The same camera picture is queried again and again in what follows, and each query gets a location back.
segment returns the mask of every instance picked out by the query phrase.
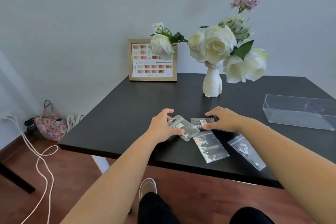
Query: clear plastic tray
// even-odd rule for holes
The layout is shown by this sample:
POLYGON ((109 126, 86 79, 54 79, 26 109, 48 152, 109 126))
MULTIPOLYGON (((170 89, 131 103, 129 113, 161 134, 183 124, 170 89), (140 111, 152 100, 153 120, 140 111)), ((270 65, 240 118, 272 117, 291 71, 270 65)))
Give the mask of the clear plastic tray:
POLYGON ((215 122, 213 118, 191 118, 190 121, 196 128, 203 128, 204 124, 215 122))
POLYGON ((336 103, 329 99, 266 95, 262 109, 271 123, 336 129, 336 103))
POLYGON ((183 128, 184 135, 181 135, 180 137, 182 137, 184 141, 189 141, 194 135, 196 135, 200 131, 180 115, 176 115, 173 120, 170 120, 168 122, 168 126, 171 128, 183 128))
POLYGON ((229 157, 230 155, 211 131, 199 132, 194 141, 207 163, 229 157))
POLYGON ((259 171, 266 167, 266 164, 243 135, 239 134, 227 143, 259 171))

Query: baseboard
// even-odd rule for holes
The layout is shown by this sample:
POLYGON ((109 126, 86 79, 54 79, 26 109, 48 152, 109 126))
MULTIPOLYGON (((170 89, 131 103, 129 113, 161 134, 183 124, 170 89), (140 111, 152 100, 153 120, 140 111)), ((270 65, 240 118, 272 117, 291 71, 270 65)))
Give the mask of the baseboard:
MULTIPOLYGON (((24 134, 26 135, 28 140, 31 141, 31 142, 35 138, 34 131, 26 131, 24 134)), ((22 136, 19 136, 14 141, 10 142, 7 146, 2 148, 0 150, 0 163, 4 162, 7 158, 9 158, 11 155, 13 155, 23 145, 26 145, 26 144, 23 141, 22 136)))

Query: picture frame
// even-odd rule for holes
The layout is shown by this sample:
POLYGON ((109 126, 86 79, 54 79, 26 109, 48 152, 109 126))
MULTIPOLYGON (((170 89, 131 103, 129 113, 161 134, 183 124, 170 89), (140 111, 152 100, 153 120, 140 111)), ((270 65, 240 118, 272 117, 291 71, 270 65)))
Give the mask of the picture frame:
POLYGON ((128 61, 130 81, 177 81, 177 45, 169 61, 153 55, 149 47, 151 39, 128 39, 128 61))

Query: forearm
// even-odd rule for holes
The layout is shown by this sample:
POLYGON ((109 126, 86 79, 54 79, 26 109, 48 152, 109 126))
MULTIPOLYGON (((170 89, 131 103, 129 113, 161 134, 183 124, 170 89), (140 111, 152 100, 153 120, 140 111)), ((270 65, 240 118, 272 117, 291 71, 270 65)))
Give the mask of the forearm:
POLYGON ((239 132, 249 140, 283 187, 317 222, 336 221, 334 163, 254 119, 242 117, 239 132))
POLYGON ((147 136, 139 137, 114 162, 81 197, 62 224, 124 223, 156 145, 147 136))

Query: black pants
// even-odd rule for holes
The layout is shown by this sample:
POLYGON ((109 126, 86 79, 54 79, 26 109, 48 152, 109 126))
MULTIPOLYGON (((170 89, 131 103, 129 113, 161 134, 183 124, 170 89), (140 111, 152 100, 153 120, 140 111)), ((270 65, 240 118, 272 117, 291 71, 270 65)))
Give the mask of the black pants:
MULTIPOLYGON (((143 196, 139 204, 138 224, 179 224, 179 220, 171 212, 170 207, 162 198, 149 192, 143 196)), ((274 224, 262 211, 244 207, 231 218, 230 224, 274 224)))

